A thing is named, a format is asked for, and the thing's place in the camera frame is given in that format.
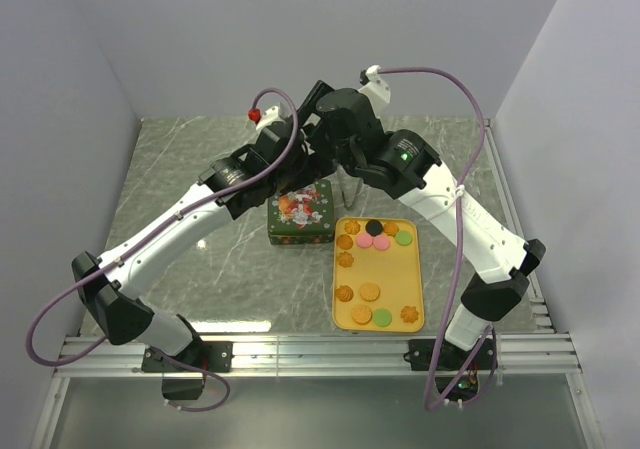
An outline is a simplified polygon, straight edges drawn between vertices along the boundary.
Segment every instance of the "green tin box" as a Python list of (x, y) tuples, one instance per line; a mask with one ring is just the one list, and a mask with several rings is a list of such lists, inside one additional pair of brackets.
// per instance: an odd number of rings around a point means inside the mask
[(333, 242), (336, 219), (328, 179), (320, 179), (284, 196), (271, 197), (267, 207), (271, 244)]

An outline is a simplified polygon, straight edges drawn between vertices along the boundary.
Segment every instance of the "black macaron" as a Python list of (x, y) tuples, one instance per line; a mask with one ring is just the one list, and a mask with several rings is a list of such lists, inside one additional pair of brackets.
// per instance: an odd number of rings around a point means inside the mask
[(377, 219), (371, 219), (367, 222), (367, 225), (364, 228), (373, 237), (376, 237), (378, 234), (382, 234), (383, 229), (382, 223)]

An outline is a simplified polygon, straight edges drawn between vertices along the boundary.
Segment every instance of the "cable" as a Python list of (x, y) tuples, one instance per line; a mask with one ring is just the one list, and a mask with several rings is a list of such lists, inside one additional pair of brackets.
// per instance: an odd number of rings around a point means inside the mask
[(189, 364), (185, 364), (184, 362), (180, 362), (180, 361), (174, 359), (170, 355), (164, 353), (163, 351), (161, 351), (161, 350), (159, 350), (157, 348), (156, 348), (156, 350), (160, 354), (162, 354), (162, 357), (164, 357), (172, 365), (180, 367), (180, 368), (185, 369), (187, 371), (200, 372), (201, 374), (204, 374), (205, 377), (206, 376), (211, 376), (214, 379), (220, 381), (224, 385), (224, 388), (225, 388), (224, 396), (222, 396), (222, 398), (218, 402), (216, 402), (214, 404), (211, 404), (210, 406), (191, 407), (191, 406), (183, 406), (181, 404), (178, 404), (177, 402), (167, 401), (167, 404), (169, 404), (171, 407), (175, 407), (179, 411), (184, 411), (184, 412), (207, 412), (207, 411), (212, 411), (213, 409), (217, 409), (220, 406), (222, 406), (225, 402), (227, 402), (227, 399), (229, 399), (229, 396), (231, 395), (231, 386), (229, 385), (229, 381), (227, 381), (224, 377), (222, 377), (219, 374), (216, 374), (215, 372), (211, 372), (211, 371), (209, 371), (207, 369), (200, 369), (200, 368), (197, 368), (197, 367), (194, 367), (194, 366), (190, 366)]
[[(282, 97), (285, 100), (285, 102), (287, 103), (287, 105), (289, 106), (289, 109), (291, 110), (291, 116), (292, 116), (292, 121), (293, 121), (292, 122), (291, 137), (289, 137), (289, 141), (287, 142), (287, 145), (283, 149), (282, 153), (280, 153), (280, 155), (276, 158), (276, 160), (273, 161), (271, 164), (269, 164), (269, 166), (267, 166), (263, 171), (259, 172), (255, 176), (250, 177), (246, 181), (243, 181), (243, 182), (241, 182), (241, 183), (239, 183), (239, 184), (237, 184), (235, 186), (231, 186), (231, 187), (222, 189), (222, 190), (220, 190), (220, 191), (218, 191), (218, 192), (216, 192), (214, 194), (211, 194), (211, 195), (209, 195), (207, 197), (203, 197), (202, 199), (200, 199), (200, 200), (198, 200), (196, 202), (193, 202), (192, 204), (189, 204), (188, 206), (186, 206), (181, 211), (183, 216), (189, 214), (194, 209), (197, 209), (198, 207), (200, 207), (200, 206), (202, 206), (204, 204), (207, 204), (207, 203), (209, 203), (211, 201), (215, 201), (216, 199), (218, 199), (220, 197), (224, 197), (224, 196), (227, 196), (229, 194), (233, 194), (235, 192), (238, 192), (241, 189), (244, 189), (244, 188), (250, 186), (251, 184), (254, 184), (257, 181), (259, 181), (261, 179), (264, 179), (269, 174), (271, 174), (284, 161), (284, 159), (287, 157), (287, 155), (289, 154), (289, 152), (291, 151), (291, 149), (295, 145), (296, 139), (297, 139), (297, 136), (298, 136), (298, 129), (299, 129), (299, 127), (298, 127), (298, 113), (297, 113), (295, 104), (293, 103), (291, 98), (284, 91), (282, 91), (280, 89), (277, 89), (275, 87), (269, 87), (267, 89), (263, 89), (262, 91), (260, 91), (258, 93), (258, 95), (255, 97), (255, 99), (253, 100), (253, 103), (251, 104), (251, 109), (256, 109), (256, 106), (258, 105), (258, 102), (260, 101), (260, 99), (265, 94), (269, 94), (269, 93), (274, 93), (274, 94), (277, 94), (280, 97)], [(142, 248), (147, 246), (151, 241), (153, 241), (158, 235), (160, 235), (171, 224), (173, 224), (174, 222), (176, 222), (178, 220), (179, 220), (178, 216), (176, 216), (176, 215), (173, 215), (173, 216), (167, 218), (165, 221), (160, 223), (153, 231), (151, 231), (147, 236), (142, 238), (138, 243), (134, 244), (129, 250), (124, 252), (120, 256), (120, 260), (126, 261), (127, 259), (129, 259), (131, 256), (133, 256), (139, 250), (141, 250)], [(59, 360), (44, 359), (43, 357), (41, 357), (35, 351), (35, 349), (33, 347), (33, 337), (34, 337), (36, 328), (38, 327), (38, 324), (40, 323), (42, 318), (56, 304), (58, 304), (58, 302), (60, 302), (65, 297), (67, 297), (69, 294), (71, 294), (73, 292), (76, 292), (78, 289), (80, 289), (85, 284), (93, 281), (94, 279), (96, 279), (96, 278), (98, 278), (98, 277), (100, 277), (102, 275), (107, 274), (112, 269), (114, 269), (116, 267), (116, 265), (117, 265), (116, 262), (111, 262), (111, 263), (105, 265), (104, 267), (98, 269), (96, 272), (91, 273), (87, 277), (85, 277), (83, 279), (80, 279), (75, 284), (73, 284), (71, 287), (69, 287), (67, 290), (61, 292), (56, 297), (51, 299), (51, 301), (49, 301), (47, 304), (45, 304), (45, 306), (40, 310), (40, 312), (38, 312), (38, 314), (36, 314), (36, 316), (34, 317), (33, 321), (29, 325), (29, 328), (27, 330), (27, 337), (26, 337), (26, 341), (25, 341), (25, 349), (27, 351), (27, 355), (34, 362), (36, 362), (36, 363), (38, 363), (38, 364), (40, 364), (42, 366), (48, 366), (48, 367), (65, 366), (67, 364), (71, 364), (72, 362), (75, 362), (75, 361), (83, 358), (84, 356), (89, 354), (91, 351), (93, 351), (96, 347), (98, 347), (100, 344), (102, 344), (107, 339), (106, 336), (102, 336), (97, 341), (95, 341), (93, 344), (91, 344), (88, 348), (86, 348), (85, 350), (79, 352), (78, 354), (76, 354), (74, 356), (66, 357), (64, 359), (59, 359)], [(218, 380), (223, 382), (223, 384), (225, 385), (225, 387), (227, 389), (227, 393), (222, 398), (222, 401), (220, 403), (214, 404), (213, 406), (209, 406), (209, 409), (215, 409), (216, 407), (219, 407), (222, 403), (224, 403), (224, 401), (227, 400), (227, 398), (229, 397), (230, 388), (229, 388), (229, 384), (226, 382), (226, 380), (224, 380), (224, 378), (222, 378), (221, 376), (218, 376), (217, 374), (214, 374), (213, 372), (210, 372), (210, 371), (204, 371), (203, 372), (203, 370), (201, 370), (201, 369), (198, 369), (196, 367), (188, 366), (186, 364), (183, 364), (183, 363), (181, 363), (179, 361), (176, 361), (175, 359), (171, 358), (170, 356), (167, 356), (167, 357), (169, 357), (169, 359), (170, 359), (170, 361), (172, 363), (176, 363), (179, 367), (183, 367), (183, 368), (186, 368), (188, 370), (195, 371), (195, 372), (201, 372), (203, 374), (206, 373), (207, 375), (209, 375), (211, 377), (214, 377), (215, 379), (218, 379)], [(207, 408), (198, 408), (198, 410), (193, 409), (190, 412), (201, 412), (202, 410), (209, 410), (209, 409), (207, 409)]]
[[(457, 183), (458, 183), (458, 186), (460, 186), (464, 183), (465, 178), (471, 171), (471, 167), (476, 162), (476, 159), (478, 158), (478, 156), (482, 152), (482, 148), (484, 147), (484, 140), (485, 140), (484, 116), (482, 115), (482, 110), (480, 109), (480, 105), (476, 101), (475, 97), (473, 97), (473, 94), (471, 94), (471, 91), (469, 91), (469, 89), (458, 78), (456, 78), (452, 74), (449, 74), (446, 71), (435, 69), (432, 67), (417, 67), (417, 66), (416, 67), (388, 67), (388, 68), (381, 68), (378, 70), (378, 74), (405, 74), (405, 73), (427, 73), (427, 74), (436, 74), (438, 76), (442, 76), (445, 79), (448, 79), (449, 81), (453, 82), (456, 86), (458, 86), (458, 88), (464, 93), (464, 95), (467, 96), (467, 99), (471, 103), (471, 106), (473, 106), (473, 110), (475, 112), (476, 119), (478, 121), (478, 127), (480, 128), (480, 139), (478, 141), (478, 145), (476, 146), (474, 153), (472, 154), (471, 158), (469, 159), (465, 167), (462, 169), (460, 176), (458, 176)], [(435, 385), (436, 368), (438, 367), (440, 350), (442, 349), (444, 334), (447, 330), (447, 323), (449, 322), (449, 316), (451, 315), (451, 308), (453, 307), (453, 301), (456, 295), (458, 280), (460, 279), (460, 271), (462, 269), (463, 245), (464, 245), (464, 230), (463, 230), (463, 221), (462, 221), (462, 198), (459, 197), (456, 199), (456, 261), (453, 269), (453, 275), (451, 277), (451, 285), (449, 287), (447, 301), (445, 303), (444, 311), (442, 312), (442, 318), (440, 319), (440, 327), (438, 328), (438, 333), (436, 335), (436, 342), (433, 346), (433, 352), (431, 354), (431, 362), (429, 364), (429, 374), (427, 376), (427, 382), (425, 385), (424, 395), (422, 400), (424, 408), (429, 411), (436, 409), (440, 404), (442, 404), (447, 394), (451, 391), (451, 388), (453, 388), (453, 386), (458, 382), (458, 380), (460, 380), (460, 378), (464, 375), (466, 367), (471, 362), (471, 360), (473, 360), (473, 357), (475, 357), (475, 355), (480, 350), (480, 347), (482, 346), (485, 339), (487, 338), (487, 335), (489, 334), (489, 330), (491, 330), (491, 333), (493, 335), (493, 341), (494, 341), (493, 342), (494, 343), (494, 351), (493, 351), (494, 361), (496, 360), (496, 357), (497, 357), (497, 351), (495, 349), (495, 340), (496, 340), (495, 331), (493, 329), (493, 326), (489, 325), (485, 329), (482, 337), (476, 343), (475, 347), (470, 353), (469, 358), (467, 359), (465, 364), (463, 364), (460, 371), (456, 374), (456, 376), (453, 378), (451, 383), (449, 383), (449, 385), (443, 391), (443, 393), (442, 394), (438, 393), (438, 389), (436, 388), (436, 385)], [(496, 366), (495, 363), (492, 364), (491, 373), (489, 374), (489, 379), (484, 384), (480, 392), (478, 392), (476, 396), (474, 396), (469, 401), (467, 401), (466, 404), (473, 402), (478, 398), (478, 396), (484, 393), (484, 390), (487, 388), (487, 386), (493, 379), (495, 366)]]

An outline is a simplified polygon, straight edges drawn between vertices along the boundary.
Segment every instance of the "white wall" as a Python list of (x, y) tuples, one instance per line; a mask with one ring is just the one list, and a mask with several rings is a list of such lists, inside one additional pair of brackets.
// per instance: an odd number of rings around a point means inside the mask
[(640, 0), (558, 0), (496, 130), (610, 448), (640, 445), (639, 14)]
[[(51, 369), (23, 343), (36, 311), (73, 282), (70, 262), (104, 247), (137, 120), (72, 0), (0, 0), (0, 394), (3, 448), (27, 447)], [(38, 350), (77, 329), (71, 297)]]
[[(371, 64), (452, 71), (495, 114), (556, 0), (76, 0), (138, 115), (244, 114), (276, 85), (301, 101)], [(391, 111), (471, 114), (439, 78), (403, 77)]]

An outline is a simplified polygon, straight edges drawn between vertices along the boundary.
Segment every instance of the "yellow tray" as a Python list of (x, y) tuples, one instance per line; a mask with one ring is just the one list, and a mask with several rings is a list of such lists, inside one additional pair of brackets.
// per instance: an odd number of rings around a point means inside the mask
[[(402, 246), (393, 236), (388, 236), (391, 246), (381, 251), (371, 246), (363, 249), (356, 243), (357, 235), (347, 234), (345, 224), (356, 221), (360, 225), (359, 233), (366, 232), (365, 225), (370, 220), (378, 220), (382, 224), (395, 222), (400, 230), (408, 231), (413, 241)], [(348, 235), (353, 241), (350, 249), (338, 246), (339, 237)], [(422, 300), (422, 280), (420, 277), (420, 251), (418, 249), (418, 232), (416, 226), (406, 219), (389, 219), (374, 217), (343, 217), (336, 223), (336, 239), (334, 242), (333, 264), (333, 320), (342, 329), (351, 331), (388, 331), (416, 332), (424, 325), (424, 303)], [(338, 263), (342, 253), (353, 257), (350, 267)], [(366, 301), (360, 294), (364, 283), (371, 282), (379, 286), (380, 296), (375, 301)], [(353, 290), (353, 298), (348, 302), (338, 299), (336, 290), (340, 286), (349, 286)], [(351, 315), (355, 306), (365, 305), (372, 313), (377, 309), (387, 309), (391, 313), (391, 323), (381, 327), (374, 318), (365, 324), (356, 323)], [(414, 322), (405, 322), (401, 316), (405, 307), (415, 307), (418, 312)]]

